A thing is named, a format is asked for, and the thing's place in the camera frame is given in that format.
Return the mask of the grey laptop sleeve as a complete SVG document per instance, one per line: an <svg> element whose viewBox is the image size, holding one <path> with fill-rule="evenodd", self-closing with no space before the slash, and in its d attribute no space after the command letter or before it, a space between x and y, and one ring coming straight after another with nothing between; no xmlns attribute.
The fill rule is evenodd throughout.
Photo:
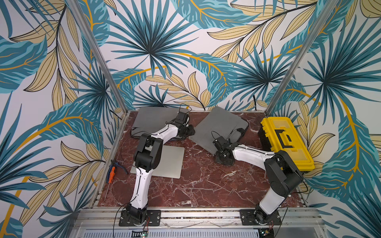
<svg viewBox="0 0 381 238"><path fill-rule="evenodd" d="M249 123L220 107L215 107L196 127L195 134L190 136L197 145L211 154L217 152L213 141L220 136L232 143L238 142L249 127Z"/></svg>

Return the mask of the grey zippered laptop bag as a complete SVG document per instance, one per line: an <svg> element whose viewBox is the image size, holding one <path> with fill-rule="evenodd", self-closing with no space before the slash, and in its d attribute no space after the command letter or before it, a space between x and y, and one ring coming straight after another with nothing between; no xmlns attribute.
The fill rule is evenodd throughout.
<svg viewBox="0 0 381 238"><path fill-rule="evenodd" d="M164 128L166 123L177 117L178 112L186 113L187 108L140 108L133 123L131 136L139 139L143 133L154 133Z"/></svg>

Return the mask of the silver laptop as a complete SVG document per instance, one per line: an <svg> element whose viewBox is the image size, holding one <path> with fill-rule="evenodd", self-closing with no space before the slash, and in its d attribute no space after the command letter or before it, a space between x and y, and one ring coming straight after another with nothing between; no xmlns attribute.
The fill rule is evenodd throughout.
<svg viewBox="0 0 381 238"><path fill-rule="evenodd" d="M153 177L179 179L181 177L185 149L176 146L163 146L161 160Z"/></svg>

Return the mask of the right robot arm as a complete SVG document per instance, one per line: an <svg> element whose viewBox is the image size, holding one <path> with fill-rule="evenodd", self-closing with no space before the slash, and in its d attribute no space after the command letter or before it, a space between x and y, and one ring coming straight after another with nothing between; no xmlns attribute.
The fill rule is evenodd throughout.
<svg viewBox="0 0 381 238"><path fill-rule="evenodd" d="M304 180L286 151L263 151L237 142L232 143L222 136L215 139L213 144L217 149L215 158L218 163L232 166L235 161L243 161L266 171L270 188L256 205L252 215L257 224L268 224L279 206Z"/></svg>

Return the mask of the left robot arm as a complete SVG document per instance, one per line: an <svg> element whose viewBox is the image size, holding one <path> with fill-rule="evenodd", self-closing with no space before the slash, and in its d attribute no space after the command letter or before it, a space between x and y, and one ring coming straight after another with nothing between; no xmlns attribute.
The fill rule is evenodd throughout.
<svg viewBox="0 0 381 238"><path fill-rule="evenodd" d="M149 185L152 173L160 163L163 145L175 137L186 138L194 134L195 129L189 124L189 112L178 111L177 116L159 131L145 132L140 136L134 154L135 187L122 219L130 220L136 226L146 222Z"/></svg>

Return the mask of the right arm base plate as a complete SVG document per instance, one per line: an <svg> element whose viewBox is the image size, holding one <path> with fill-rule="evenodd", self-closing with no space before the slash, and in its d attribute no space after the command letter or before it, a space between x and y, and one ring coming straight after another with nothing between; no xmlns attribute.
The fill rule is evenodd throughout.
<svg viewBox="0 0 381 238"><path fill-rule="evenodd" d="M281 224L281 218L277 210L270 215L266 214L262 210L257 211L256 209L241 209L239 213L243 226L265 226Z"/></svg>

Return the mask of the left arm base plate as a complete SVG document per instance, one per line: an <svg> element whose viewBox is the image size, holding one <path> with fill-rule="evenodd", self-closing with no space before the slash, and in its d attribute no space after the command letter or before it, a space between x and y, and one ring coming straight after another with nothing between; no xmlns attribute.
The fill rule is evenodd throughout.
<svg viewBox="0 0 381 238"><path fill-rule="evenodd" d="M148 225L149 227L160 226L161 210L146 210L143 212L122 211L118 223L120 227L135 227Z"/></svg>

